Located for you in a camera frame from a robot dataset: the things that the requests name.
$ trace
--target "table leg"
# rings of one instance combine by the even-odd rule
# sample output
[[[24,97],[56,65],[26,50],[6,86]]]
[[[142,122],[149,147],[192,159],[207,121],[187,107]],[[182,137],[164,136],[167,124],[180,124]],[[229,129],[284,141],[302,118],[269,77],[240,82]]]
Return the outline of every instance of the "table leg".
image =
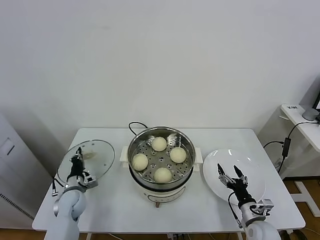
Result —
[[[293,201],[295,201],[296,203],[306,202],[312,214],[317,218],[320,217],[320,210],[313,198],[311,197],[310,193],[308,192],[307,188],[303,184],[303,182],[295,181],[294,183],[296,187],[299,189],[300,193],[291,194]]]
[[[238,235],[238,239],[239,239],[239,240],[244,240],[243,237],[242,237],[241,232],[237,232],[236,234]]]
[[[88,232],[88,233],[86,234],[85,240],[90,240],[90,239],[91,239],[91,235],[92,235],[92,233],[91,233],[91,232]]]

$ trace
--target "white wall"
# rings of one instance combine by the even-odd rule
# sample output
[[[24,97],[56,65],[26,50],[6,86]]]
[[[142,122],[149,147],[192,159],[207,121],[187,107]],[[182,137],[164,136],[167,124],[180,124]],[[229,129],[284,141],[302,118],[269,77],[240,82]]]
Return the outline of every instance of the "white wall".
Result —
[[[253,128],[320,70],[318,0],[0,2],[0,111],[51,173],[81,127]]]

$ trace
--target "white plate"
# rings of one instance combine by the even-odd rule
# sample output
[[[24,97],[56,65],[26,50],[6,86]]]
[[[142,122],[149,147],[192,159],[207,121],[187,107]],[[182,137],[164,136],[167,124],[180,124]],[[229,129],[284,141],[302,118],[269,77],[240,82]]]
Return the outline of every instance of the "white plate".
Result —
[[[227,202],[228,196],[233,192],[219,180],[218,164],[221,165],[224,173],[231,178],[238,178],[234,169],[234,165],[236,165],[243,175],[248,177],[248,193],[257,202],[263,198],[266,191],[266,181],[259,170],[259,165],[253,159],[251,160],[250,157],[232,149],[215,150],[204,159],[203,175],[205,181],[216,195]],[[235,195],[231,196],[230,202],[234,205],[238,204]]]

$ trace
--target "wooden floor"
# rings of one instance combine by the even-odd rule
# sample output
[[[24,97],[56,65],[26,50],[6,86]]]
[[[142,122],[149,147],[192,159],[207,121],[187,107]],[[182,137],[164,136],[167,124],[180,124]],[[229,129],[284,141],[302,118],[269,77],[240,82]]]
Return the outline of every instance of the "wooden floor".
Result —
[[[313,197],[314,201],[320,208],[320,185],[317,180],[304,180],[305,187],[308,189],[309,193]],[[299,193],[295,183],[293,181],[284,181],[288,191],[291,194]],[[298,202],[297,207],[299,208],[305,222],[306,228],[312,229],[320,233],[320,217],[314,217],[308,208],[306,203]],[[320,240],[320,235],[316,233],[302,229],[301,230],[308,240]],[[167,240],[166,234],[116,234],[117,237],[123,240]],[[191,240],[212,240],[209,234],[189,234]],[[232,233],[214,233],[212,234],[215,240],[238,240],[237,234]],[[45,232],[37,232],[33,230],[12,230],[12,229],[0,229],[0,240],[43,240],[45,237]],[[80,235],[80,240],[86,240],[87,235],[82,233]],[[297,240],[296,236],[292,234],[292,240]],[[113,236],[109,234],[93,234],[92,240],[116,240]]]

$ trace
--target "cable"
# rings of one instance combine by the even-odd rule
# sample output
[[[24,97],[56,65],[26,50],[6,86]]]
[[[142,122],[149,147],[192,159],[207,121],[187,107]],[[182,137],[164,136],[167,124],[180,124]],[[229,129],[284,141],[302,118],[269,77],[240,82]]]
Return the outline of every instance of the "cable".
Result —
[[[238,216],[236,215],[236,213],[235,213],[235,211],[234,211],[234,209],[232,208],[231,203],[230,203],[230,197],[231,197],[233,194],[235,194],[234,191],[233,191],[232,193],[230,193],[230,195],[228,196],[228,204],[229,204],[229,207],[230,207],[230,209],[231,209],[231,212],[232,212],[232,214],[233,214],[234,219],[237,220],[237,222],[238,222],[238,220],[239,220],[239,219],[238,219]]]
[[[56,181],[62,188],[64,187],[63,184],[62,184],[61,182],[59,182],[58,179],[54,178],[54,179],[53,179],[53,182],[54,182],[54,181]]]
[[[283,157],[282,157],[281,164],[280,164],[280,167],[279,167],[279,169],[278,169],[278,171],[277,171],[278,173],[280,173],[280,170],[281,170],[281,168],[282,168],[282,165],[284,164],[285,159],[286,159],[286,158],[283,156]]]
[[[309,230],[309,231],[311,231],[311,232],[313,232],[313,233],[315,233],[315,234],[318,234],[318,235],[320,236],[320,233],[318,233],[318,232],[316,232],[315,230],[312,230],[312,229],[310,229],[310,228],[305,227],[305,228],[302,228],[302,229],[307,229],[307,230]]]
[[[137,134],[132,130],[132,128],[131,128],[131,124],[140,124],[140,125],[142,125],[142,126],[144,126],[146,129],[148,128],[145,124],[143,124],[142,122],[139,122],[139,121],[132,121],[132,122],[130,122],[129,123],[129,129],[130,129],[130,131],[134,134],[134,135],[136,135],[137,136]]]
[[[309,122],[309,121],[303,121],[303,122],[299,122],[296,125],[294,125],[294,127],[291,129],[289,135],[288,135],[288,139],[290,138],[290,135],[292,134],[292,132],[294,131],[294,129],[296,128],[296,126],[300,125],[300,124],[319,124],[318,122]]]
[[[211,235],[211,233],[209,233],[209,235],[210,235],[210,237],[211,237],[213,240],[216,240],[216,239]]]
[[[263,148],[265,149],[266,146],[268,146],[269,144],[273,144],[273,143],[278,143],[278,144],[282,144],[282,145],[284,144],[283,141],[270,141],[270,142],[268,142],[266,145],[264,145]]]
[[[255,208],[255,207],[256,207],[255,205],[251,205],[251,206],[249,207],[250,211],[251,211],[252,213],[256,214],[256,215],[264,216],[263,213],[259,213],[259,212],[256,212],[255,210],[253,210],[253,208]]]
[[[111,233],[109,233],[109,235],[111,235],[112,237],[114,237],[114,238],[116,238],[116,239],[123,240],[122,238],[120,238],[120,237],[118,237],[118,236],[116,236],[116,235],[113,235],[113,234],[111,234]]]

